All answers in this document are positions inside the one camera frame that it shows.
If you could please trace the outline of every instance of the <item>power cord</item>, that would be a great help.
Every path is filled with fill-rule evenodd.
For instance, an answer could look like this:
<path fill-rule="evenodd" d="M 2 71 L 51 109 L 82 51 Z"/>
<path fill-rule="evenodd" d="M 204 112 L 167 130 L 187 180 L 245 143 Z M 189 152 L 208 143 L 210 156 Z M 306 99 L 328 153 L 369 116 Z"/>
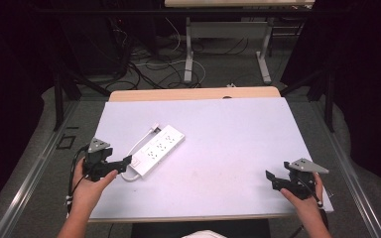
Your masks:
<path fill-rule="evenodd" d="M 110 226 L 109 234 L 107 235 L 107 238 L 110 238 L 110 234 L 111 234 L 111 230 L 113 229 L 113 225 L 114 225 L 114 223 L 112 223 L 111 226 Z"/>
<path fill-rule="evenodd" d="M 70 213 L 70 209 L 72 207 L 72 200 L 73 200 L 73 193 L 75 192 L 76 188 L 78 187 L 79 183 L 85 178 L 83 176 L 79 182 L 76 183 L 75 187 L 72 189 L 72 183 L 73 183 L 73 174 L 75 172 L 76 163 L 78 160 L 78 156 L 81 152 L 86 152 L 88 150 L 89 145 L 81 147 L 73 156 L 72 164 L 70 166 L 70 173 L 69 173 L 69 184 L 67 185 L 67 197 L 65 205 L 67 207 L 67 213 Z"/>
<path fill-rule="evenodd" d="M 326 227 L 326 229 L 329 229 L 329 226 L 328 226 L 328 222 L 327 222 L 327 216 L 326 216 L 326 212 L 324 211 L 323 209 L 323 203 L 319 200 L 317 194 L 315 192 L 313 192 L 307 185 L 305 182 L 303 182 L 300 178 L 297 178 L 298 181 L 303 185 L 305 186 L 308 191 L 311 193 L 311 195 L 314 197 L 314 199 L 317 201 L 317 208 L 319 209 L 319 213 L 320 213 L 320 217 L 322 219 L 322 222 L 324 224 L 324 226 Z M 304 229 L 304 225 L 301 225 L 291 236 L 290 238 L 294 238 L 296 237 L 302 230 Z"/>
<path fill-rule="evenodd" d="M 132 152 L 133 150 L 145 139 L 147 138 L 151 133 L 159 133 L 161 131 L 161 129 L 159 128 L 159 123 L 154 123 L 153 126 L 151 127 L 151 129 L 137 142 L 135 143 L 135 145 L 131 148 L 131 150 L 129 150 L 128 154 L 126 156 L 131 156 L 132 155 Z M 132 178 L 126 178 L 125 173 L 121 173 L 120 175 L 122 176 L 123 179 L 125 179 L 126 181 L 135 181 L 136 179 L 138 179 L 140 177 L 140 175 L 135 175 L 134 177 Z"/>
<path fill-rule="evenodd" d="M 138 69 L 138 67 L 135 63 L 130 61 L 129 65 L 130 65 L 131 69 L 133 69 L 138 74 L 138 76 L 140 76 L 142 79 L 144 79 L 144 81 L 146 81 L 148 84 L 152 85 L 155 89 L 165 89 L 164 87 L 160 86 L 158 83 L 151 80 L 148 76 L 144 75 L 141 72 L 141 70 Z"/>
<path fill-rule="evenodd" d="M 227 52 L 224 52 L 224 53 L 204 53 L 204 52 L 203 52 L 203 49 L 204 49 L 203 45 L 202 45 L 202 50 L 201 50 L 201 51 L 195 51 L 194 49 L 192 49 L 192 50 L 194 51 L 194 53 L 195 53 L 196 55 L 202 55 L 202 56 L 237 56 L 237 55 L 243 53 L 244 51 L 246 51 L 246 49 L 247 49 L 247 47 L 248 47 L 248 45 L 249 45 L 249 39 L 246 39 L 246 44 L 245 44 L 245 46 L 243 47 L 243 49 L 240 50 L 240 51 L 237 52 L 237 53 L 232 53 L 232 51 L 233 51 L 234 49 L 236 49 L 237 46 L 240 45 L 240 43 L 243 42 L 243 40 L 244 40 L 244 38 L 240 39 L 240 41 L 239 41 L 237 44 L 235 44 L 231 49 L 229 49 Z"/>
<path fill-rule="evenodd" d="M 177 45 L 174 49 L 172 49 L 172 52 L 174 52 L 174 51 L 177 50 L 178 47 L 181 45 L 181 34 L 179 34 L 178 29 L 176 29 L 175 25 L 173 25 L 173 23 L 172 23 L 168 18 L 166 18 L 166 21 L 168 21 L 168 22 L 170 23 L 170 25 L 171 25 L 172 28 L 176 31 L 176 34 L 177 34 L 177 36 L 178 36 L 178 45 Z"/>
<path fill-rule="evenodd" d="M 135 66 L 142 66 L 142 65 L 155 65 L 155 66 L 161 66 L 161 65 L 171 65 L 171 64 L 176 64 L 176 63 L 180 63 L 180 62 L 186 62 L 186 60 L 179 60 L 179 61 L 174 61 L 174 62 L 166 62 L 166 63 L 138 63 L 138 64 L 134 64 Z M 203 67 L 203 65 L 198 62 L 198 61 L 195 61 L 195 60 L 192 60 L 192 62 L 195 62 L 196 64 L 199 65 L 199 67 L 202 69 L 203 71 L 203 76 L 201 78 L 201 80 L 194 86 L 194 87 L 197 87 L 199 86 L 203 80 L 205 79 L 205 76 L 206 76 L 206 71 L 205 71 L 205 68 Z"/>

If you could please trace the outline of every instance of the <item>black cable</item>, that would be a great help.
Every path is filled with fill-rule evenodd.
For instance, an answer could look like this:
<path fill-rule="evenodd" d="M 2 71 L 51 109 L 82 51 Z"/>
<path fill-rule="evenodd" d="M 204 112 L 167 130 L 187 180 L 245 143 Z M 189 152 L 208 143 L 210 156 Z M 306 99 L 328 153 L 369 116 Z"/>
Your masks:
<path fill-rule="evenodd" d="M 167 59 L 148 59 L 145 63 L 144 63 L 144 66 L 149 69 L 149 70 L 154 70 L 154 71 L 157 71 L 157 70 L 163 70 L 163 69 L 167 69 L 169 67 L 172 67 L 171 66 L 171 62 L 172 60 L 169 58 L 169 57 L 166 57 Z M 150 61 L 151 60 L 159 60 L 161 63 L 151 63 Z"/>
<path fill-rule="evenodd" d="M 329 224 L 327 222 L 326 212 L 323 209 L 320 209 L 319 213 L 320 213 L 320 217 L 322 218 L 324 226 L 326 227 L 327 230 L 329 230 Z"/>
<path fill-rule="evenodd" d="M 195 88 L 195 87 L 197 87 L 198 85 L 200 85 L 200 83 L 199 83 L 199 77 L 197 76 L 197 74 L 196 74 L 194 71 L 192 71 L 192 70 L 187 70 L 187 69 L 182 69 L 182 70 L 179 70 L 179 71 L 190 71 L 190 73 L 191 73 L 192 75 L 195 75 L 195 77 L 196 77 L 196 83 L 194 83 L 194 84 L 184 83 L 184 82 L 182 82 L 182 79 L 181 79 L 180 81 L 176 81 L 176 82 L 171 82 L 171 83 L 169 83 L 169 84 L 168 84 L 168 88 L 177 88 L 177 87 L 180 86 L 180 85 L 182 85 L 182 86 L 184 86 L 184 87 L 188 87 L 188 88 Z"/>
<path fill-rule="evenodd" d="M 168 49 L 169 46 L 171 46 L 173 43 L 174 43 L 174 41 L 172 40 L 171 43 L 168 43 L 168 44 L 166 44 L 164 46 L 159 46 L 159 49 L 160 50 L 161 49 Z M 175 50 L 175 52 L 179 52 L 179 54 L 177 56 L 173 57 L 173 58 L 171 58 L 170 56 L 166 56 L 166 55 L 158 55 L 157 57 L 154 57 L 151 54 L 148 54 L 148 51 L 145 48 L 142 48 L 142 49 L 139 49 L 139 50 L 136 50 L 136 51 L 132 52 L 131 60 L 136 60 L 136 61 L 140 61 L 140 60 L 143 60 L 143 59 L 163 60 L 163 58 L 167 58 L 168 61 L 176 60 L 176 59 L 181 58 L 184 55 L 184 53 L 185 53 L 185 50 L 184 50 L 183 47 L 181 47 L 181 45 L 182 44 L 180 44 L 180 46 Z"/>
<path fill-rule="evenodd" d="M 120 72 L 116 72 L 116 73 L 113 74 L 113 78 L 110 78 L 110 79 L 106 79 L 106 80 L 90 80 L 90 78 L 88 78 L 88 80 L 92 81 L 94 84 L 103 85 L 103 84 L 107 84 L 107 83 L 116 82 L 117 80 L 119 80 L 121 78 L 122 77 L 120 76 Z M 84 83 L 76 80 L 75 78 L 73 80 L 78 85 L 85 85 Z"/>
<path fill-rule="evenodd" d="M 321 202 L 321 200 L 319 200 L 319 198 L 318 198 L 318 196 L 317 196 L 317 194 L 314 192 L 314 191 L 312 191 L 311 190 L 311 188 L 310 187 L 308 187 L 308 185 L 304 182 L 304 181 L 302 181 L 299 177 L 296 177 L 297 179 L 298 179 L 298 181 L 311 193 L 311 195 L 314 197 L 314 199 L 317 201 L 317 206 L 319 207 L 319 208 L 322 208 L 323 207 L 323 204 L 322 204 L 322 202 Z"/>
<path fill-rule="evenodd" d="M 94 167 L 97 165 L 97 163 L 96 164 L 94 164 L 94 165 L 92 165 L 92 167 L 81 177 L 81 179 L 76 183 L 76 185 L 75 185 L 75 187 L 73 188 L 73 190 L 72 190 L 72 193 L 69 195 L 69 199 L 70 199 L 70 203 L 67 205 L 67 213 L 70 213 L 70 209 L 71 209 L 71 207 L 72 207 L 72 202 L 73 202 L 73 194 L 75 193 L 75 191 L 76 191 L 76 188 L 79 186 L 79 183 L 83 180 L 83 179 L 85 179 L 87 176 L 88 176 L 88 174 L 94 169 Z"/>
<path fill-rule="evenodd" d="M 200 46 L 201 49 L 200 49 L 200 50 L 196 50 L 196 49 L 194 48 L 194 46 Z M 203 46 L 202 43 L 192 42 L 192 43 L 191 43 L 191 49 L 192 49 L 192 51 L 193 51 L 194 53 L 201 53 L 203 50 L 205 50 L 205 47 Z"/>
<path fill-rule="evenodd" d="M 141 70 L 135 65 L 135 63 L 133 62 L 129 62 L 129 65 L 132 67 L 132 69 L 138 73 L 138 75 L 141 76 L 142 79 L 144 79 L 144 81 L 146 81 L 148 84 L 150 84 L 151 86 L 153 86 L 155 89 L 165 89 L 164 87 L 160 86 L 158 83 L 154 82 L 153 80 L 151 80 L 148 76 L 144 75 Z"/>
<path fill-rule="evenodd" d="M 249 45 L 249 39 L 246 39 L 246 45 L 244 46 L 243 50 L 240 50 L 239 52 L 237 53 L 231 53 L 231 51 L 233 51 L 234 49 L 236 49 L 236 47 L 238 45 L 240 45 L 240 43 L 244 40 L 244 38 L 240 39 L 240 41 L 234 45 L 234 47 L 232 47 L 230 50 L 228 50 L 227 52 L 225 53 L 203 53 L 203 52 L 197 52 L 197 51 L 194 51 L 196 55 L 202 55 L 202 56 L 227 56 L 227 55 L 232 55 L 232 56 L 236 56 L 236 55 L 239 55 L 241 53 L 243 53 L 246 49 L 247 49 L 247 46 Z"/>
<path fill-rule="evenodd" d="M 303 225 L 299 226 L 299 228 L 297 228 L 297 230 L 290 236 L 290 238 L 295 238 L 297 235 L 299 235 L 303 228 L 305 228 Z"/>
<path fill-rule="evenodd" d="M 159 81 L 159 84 L 161 84 L 163 81 L 165 81 L 166 79 L 168 79 L 169 77 L 171 77 L 171 76 L 174 75 L 174 74 L 177 74 L 177 75 L 179 76 L 180 81 L 182 81 L 182 77 L 181 77 L 181 75 L 179 74 L 179 72 L 180 72 L 180 71 L 185 71 L 185 70 L 184 70 L 184 69 L 182 69 L 182 70 L 177 70 L 177 69 L 175 69 L 174 67 L 173 67 L 173 69 L 174 69 L 175 71 L 172 72 L 172 73 L 170 73 L 169 75 L 165 76 L 162 80 L 160 80 L 160 81 Z"/>
<path fill-rule="evenodd" d="M 170 58 L 170 61 L 173 61 L 173 60 L 177 60 L 177 59 L 181 59 L 182 56 L 185 54 L 186 50 L 185 50 L 185 47 L 184 47 L 184 44 L 183 43 L 180 43 L 179 46 L 175 49 L 175 50 L 172 50 L 170 49 L 171 52 L 178 52 L 179 54 L 173 58 L 169 57 Z"/>
<path fill-rule="evenodd" d="M 138 84 L 133 83 L 133 82 L 130 82 L 130 81 L 115 81 L 115 82 L 112 82 L 112 83 L 107 84 L 107 85 L 104 87 L 104 89 L 108 90 L 108 88 L 109 88 L 110 86 L 113 86 L 114 84 L 117 84 L 117 83 L 127 83 L 127 84 L 131 84 L 131 85 L 132 85 L 131 88 L 127 88 L 127 89 L 124 89 L 124 90 L 133 90 L 133 89 L 138 90 Z"/>
<path fill-rule="evenodd" d="M 67 197 L 66 197 L 66 207 L 67 207 L 67 213 L 70 213 L 70 208 L 72 206 L 72 197 L 73 192 L 75 188 L 77 187 L 77 184 L 74 189 L 72 189 L 72 183 L 73 183 L 73 175 L 75 173 L 75 167 L 77 164 L 78 156 L 81 152 L 86 152 L 88 150 L 89 145 L 83 146 L 79 148 L 79 150 L 75 153 L 72 159 L 72 164 L 70 166 L 70 173 L 69 173 L 69 184 L 67 185 Z"/>
<path fill-rule="evenodd" d="M 147 62 L 145 63 L 145 66 L 146 66 L 146 68 L 147 68 L 148 70 L 158 71 L 158 70 L 164 70 L 164 69 L 167 69 L 167 68 L 169 68 L 169 67 L 171 67 L 171 68 L 174 70 L 173 73 L 169 74 L 168 76 L 164 77 L 161 81 L 159 81 L 159 82 L 158 82 L 159 85 L 161 85 L 161 83 L 162 83 L 164 80 L 166 80 L 168 77 L 172 76 L 173 74 L 177 74 L 178 77 L 179 77 L 179 79 L 180 79 L 180 81 L 183 80 L 181 74 L 179 73 L 180 70 L 177 70 L 175 67 L 173 67 L 173 66 L 172 66 L 172 60 L 171 60 L 169 57 L 167 57 L 167 58 L 168 58 L 169 60 L 163 61 L 163 60 L 161 59 L 162 63 L 160 63 L 160 64 L 157 64 L 157 63 L 150 63 L 150 60 L 151 60 L 151 59 L 148 59 Z M 153 66 L 162 66 L 162 67 L 161 67 L 161 68 L 151 68 L 150 66 L 152 66 L 152 65 L 153 65 Z"/>
<path fill-rule="evenodd" d="M 150 58 L 151 54 L 149 54 L 148 51 L 145 48 L 143 48 L 141 45 L 137 46 L 137 44 L 139 44 L 139 41 L 134 41 L 134 46 L 132 46 L 133 50 L 131 53 L 130 60 L 142 60 L 142 59 Z"/>
<path fill-rule="evenodd" d="M 113 225 L 114 225 L 114 223 L 112 223 L 112 224 L 111 224 L 111 226 L 110 226 L 110 229 L 109 229 L 109 234 L 107 235 L 107 238 L 110 238 L 111 229 L 113 228 Z"/>

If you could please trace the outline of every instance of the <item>finger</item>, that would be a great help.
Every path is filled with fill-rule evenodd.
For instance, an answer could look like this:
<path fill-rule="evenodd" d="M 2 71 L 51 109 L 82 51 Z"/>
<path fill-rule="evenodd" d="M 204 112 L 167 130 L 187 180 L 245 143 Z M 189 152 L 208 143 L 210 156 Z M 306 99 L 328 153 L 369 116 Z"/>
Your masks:
<path fill-rule="evenodd" d="M 317 193 L 317 198 L 322 201 L 322 192 L 323 192 L 323 183 L 320 179 L 320 176 L 318 173 L 314 173 L 314 178 L 315 178 L 315 190 Z"/>
<path fill-rule="evenodd" d="M 78 163 L 76 163 L 75 171 L 73 173 L 73 183 L 76 184 L 79 182 L 79 180 L 82 178 L 82 168 L 84 165 L 85 158 L 82 158 L 79 160 Z"/>
<path fill-rule="evenodd" d="M 98 185 L 100 186 L 101 190 L 104 190 L 117 176 L 118 172 L 116 170 L 110 172 L 106 175 L 106 177 L 102 178 Z"/>
<path fill-rule="evenodd" d="M 296 196 L 294 196 L 285 188 L 281 188 L 280 192 L 293 206 L 296 206 L 296 204 L 300 201 Z"/>

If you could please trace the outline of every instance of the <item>gray carpet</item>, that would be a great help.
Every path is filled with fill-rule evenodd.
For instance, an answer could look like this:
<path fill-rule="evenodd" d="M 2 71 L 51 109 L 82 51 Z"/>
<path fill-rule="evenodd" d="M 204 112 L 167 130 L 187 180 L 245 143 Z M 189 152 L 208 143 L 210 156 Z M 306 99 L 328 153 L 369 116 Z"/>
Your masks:
<path fill-rule="evenodd" d="M 239 40 L 210 40 L 201 42 L 204 51 L 208 49 L 217 53 L 224 53 L 234 46 Z M 273 56 L 267 58 L 267 65 L 270 74 L 274 79 L 273 85 L 283 88 L 279 82 L 281 73 L 285 67 L 288 56 L 291 53 L 294 41 L 292 39 L 277 39 L 274 44 Z M 236 56 L 203 56 L 196 55 L 195 60 L 199 61 L 205 70 L 205 80 L 202 87 L 219 87 L 233 82 L 237 86 L 259 86 L 263 85 L 260 81 L 260 73 L 255 60 L 253 51 L 256 42 L 249 42 L 247 50 Z M 169 49 L 165 54 L 179 55 Z M 143 66 L 143 73 L 159 81 L 165 76 L 174 72 L 171 68 L 153 71 Z M 202 76 L 203 70 L 194 65 L 194 71 Z M 137 81 L 136 75 L 128 73 L 124 79 Z M 168 86 L 177 77 L 169 77 L 163 84 Z M 110 87 L 111 90 L 125 89 L 126 83 L 117 83 Z M 140 89 L 151 88 L 148 84 L 141 82 Z M 90 90 L 82 87 L 83 97 L 80 102 L 73 103 L 75 110 L 61 134 L 64 137 L 74 137 L 70 149 L 55 149 L 49 155 L 49 163 L 41 177 L 39 177 L 37 186 L 34 189 L 29 201 L 26 204 L 19 217 L 16 217 L 15 224 L 10 233 L 10 237 L 55 237 L 61 229 L 65 218 L 64 197 L 67 190 L 67 179 L 71 159 L 76 150 L 85 145 L 92 138 L 98 119 L 101 115 L 104 98 Z M 295 119 L 311 153 L 312 158 L 318 164 L 330 169 L 331 173 L 322 176 L 325 188 L 333 194 L 330 198 L 335 212 L 328 215 L 331 234 L 334 237 L 373 237 L 363 221 L 352 193 L 346 185 L 341 174 L 340 164 L 337 162 L 334 147 L 330 145 L 329 137 L 321 126 L 322 121 L 318 118 L 316 112 L 318 107 L 322 107 L 322 102 L 307 102 L 306 91 L 304 88 L 297 90 L 288 97 L 288 101 Z M 41 158 L 43 149 L 52 137 L 52 129 L 55 122 L 53 92 L 50 90 L 43 95 L 46 101 L 45 112 L 41 122 L 33 135 L 31 142 L 26 149 L 19 165 L 11 175 L 10 180 L 0 194 L 0 221 L 10 207 L 17 191 L 28 175 L 34 162 Z M 335 135 L 343 150 L 349 155 L 349 131 L 343 121 L 343 115 L 337 108 L 334 111 Z M 69 139 L 59 141 L 59 147 L 68 145 Z M 355 167 L 358 179 L 365 190 L 373 210 L 381 223 L 381 179 L 369 173 L 362 168 Z M 272 237 L 289 237 L 300 225 L 297 217 L 282 219 L 271 219 L 270 227 Z M 130 237 L 131 224 L 116 223 L 111 224 L 89 224 L 87 227 L 87 237 Z M 298 237 L 307 237 L 306 232 Z"/>

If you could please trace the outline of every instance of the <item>electrical outlet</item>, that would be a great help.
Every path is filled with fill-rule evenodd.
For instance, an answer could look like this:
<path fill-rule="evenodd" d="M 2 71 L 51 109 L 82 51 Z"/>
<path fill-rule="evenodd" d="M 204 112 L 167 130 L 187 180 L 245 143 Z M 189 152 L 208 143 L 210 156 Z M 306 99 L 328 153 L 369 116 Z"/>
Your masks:
<path fill-rule="evenodd" d="M 132 156 L 130 167 L 143 178 L 184 139 L 184 134 L 172 126 L 166 126 Z"/>

